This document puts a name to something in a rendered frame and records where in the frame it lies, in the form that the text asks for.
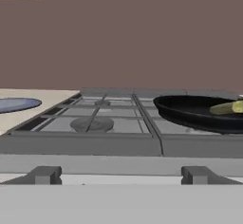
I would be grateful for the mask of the grey gas hob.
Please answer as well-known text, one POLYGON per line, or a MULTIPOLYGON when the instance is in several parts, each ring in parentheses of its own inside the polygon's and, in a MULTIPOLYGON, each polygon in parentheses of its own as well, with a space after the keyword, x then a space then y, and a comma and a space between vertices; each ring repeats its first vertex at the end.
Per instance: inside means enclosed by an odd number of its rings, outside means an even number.
POLYGON ((39 107, 0 118, 0 173, 59 166, 66 174, 177 176, 205 166, 243 177, 243 134, 214 133, 159 116, 156 91, 34 92, 39 107))

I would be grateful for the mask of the blue round plate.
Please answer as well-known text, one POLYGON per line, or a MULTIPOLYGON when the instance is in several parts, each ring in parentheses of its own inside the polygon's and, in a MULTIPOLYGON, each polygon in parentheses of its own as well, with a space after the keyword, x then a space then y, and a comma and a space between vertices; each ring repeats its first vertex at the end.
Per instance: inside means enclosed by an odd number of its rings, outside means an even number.
POLYGON ((23 111, 41 104, 40 100, 32 98, 4 98, 0 99, 0 114, 23 111))

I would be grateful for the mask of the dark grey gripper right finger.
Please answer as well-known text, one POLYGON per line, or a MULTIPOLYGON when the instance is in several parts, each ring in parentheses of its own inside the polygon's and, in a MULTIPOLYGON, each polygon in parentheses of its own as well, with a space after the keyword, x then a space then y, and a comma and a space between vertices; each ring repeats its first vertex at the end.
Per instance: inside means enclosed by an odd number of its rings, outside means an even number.
POLYGON ((242 185, 242 182, 222 177, 214 173, 212 170, 205 166, 183 166, 181 168, 182 184, 189 185, 209 185, 209 184, 233 184, 242 185))

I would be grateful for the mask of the yellow-green vegetable piece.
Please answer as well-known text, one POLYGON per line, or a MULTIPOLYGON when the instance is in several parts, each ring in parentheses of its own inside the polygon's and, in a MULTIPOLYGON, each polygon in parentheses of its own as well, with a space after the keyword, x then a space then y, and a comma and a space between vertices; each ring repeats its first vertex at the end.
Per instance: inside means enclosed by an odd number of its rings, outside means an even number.
POLYGON ((214 105, 210 108, 210 112, 216 115, 241 114, 243 113, 243 100, 214 105))

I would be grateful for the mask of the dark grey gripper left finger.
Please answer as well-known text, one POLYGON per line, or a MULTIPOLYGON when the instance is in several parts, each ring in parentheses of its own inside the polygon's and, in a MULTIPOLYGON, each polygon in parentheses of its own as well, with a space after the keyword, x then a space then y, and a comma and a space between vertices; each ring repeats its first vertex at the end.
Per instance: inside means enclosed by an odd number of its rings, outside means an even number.
POLYGON ((2 185, 60 185, 61 166, 38 166, 22 177, 16 177, 2 182, 2 185))

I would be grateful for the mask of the black frying pan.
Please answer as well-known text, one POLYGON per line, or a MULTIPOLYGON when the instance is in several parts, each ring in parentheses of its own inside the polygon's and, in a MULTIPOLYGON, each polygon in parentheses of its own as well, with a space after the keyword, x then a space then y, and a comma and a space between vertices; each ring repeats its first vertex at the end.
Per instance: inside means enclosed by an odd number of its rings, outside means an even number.
POLYGON ((166 95, 153 100, 159 115, 178 125, 220 134, 243 134, 243 114, 215 115, 210 108, 233 100, 195 95, 166 95))

